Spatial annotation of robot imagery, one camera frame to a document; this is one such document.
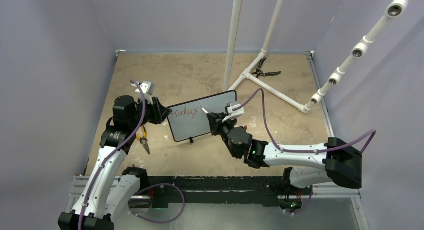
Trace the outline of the black-framed small whiteboard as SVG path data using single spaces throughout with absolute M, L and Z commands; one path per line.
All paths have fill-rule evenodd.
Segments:
M 168 115 L 168 124 L 174 141 L 180 142 L 211 132 L 207 114 L 208 112 L 225 112 L 230 102 L 237 101 L 237 92 L 229 90 L 218 94 L 182 102 L 169 106 L 172 114 Z

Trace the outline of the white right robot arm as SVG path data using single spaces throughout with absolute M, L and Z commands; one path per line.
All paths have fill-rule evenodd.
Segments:
M 362 187 L 362 152 L 340 138 L 314 145 L 281 145 L 254 139 L 244 127 L 235 126 L 225 113 L 208 113 L 211 134 L 219 135 L 230 154 L 252 168 L 286 165 L 281 188 L 288 194 L 326 182 Z

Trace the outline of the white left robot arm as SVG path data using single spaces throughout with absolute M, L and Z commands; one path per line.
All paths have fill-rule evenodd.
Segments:
M 113 183 L 140 126 L 161 124 L 172 110 L 157 97 L 135 100 L 129 95 L 116 98 L 112 110 L 101 135 L 96 167 L 71 211 L 60 214 L 61 230 L 113 230 L 116 215 L 132 194 L 142 195 L 149 189 L 147 171 L 138 167 L 128 167 L 118 185 Z

